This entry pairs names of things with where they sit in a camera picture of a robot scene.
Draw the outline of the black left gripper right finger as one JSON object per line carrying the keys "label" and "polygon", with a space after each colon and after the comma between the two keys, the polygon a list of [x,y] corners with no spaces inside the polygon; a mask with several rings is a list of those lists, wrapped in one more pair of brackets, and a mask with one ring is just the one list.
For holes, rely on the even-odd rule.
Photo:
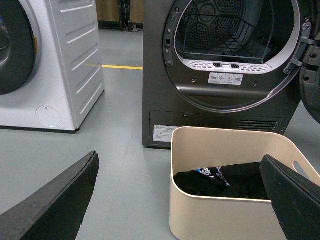
{"label": "black left gripper right finger", "polygon": [[263,184],[288,240],[320,238],[320,187],[271,155],[260,162]]}

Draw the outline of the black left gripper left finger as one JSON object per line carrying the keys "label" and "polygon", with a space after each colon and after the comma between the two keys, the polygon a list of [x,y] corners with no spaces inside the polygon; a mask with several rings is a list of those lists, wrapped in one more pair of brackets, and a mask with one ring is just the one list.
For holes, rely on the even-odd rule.
{"label": "black left gripper left finger", "polygon": [[100,167],[91,151],[0,216],[2,240],[74,240],[92,199]]}

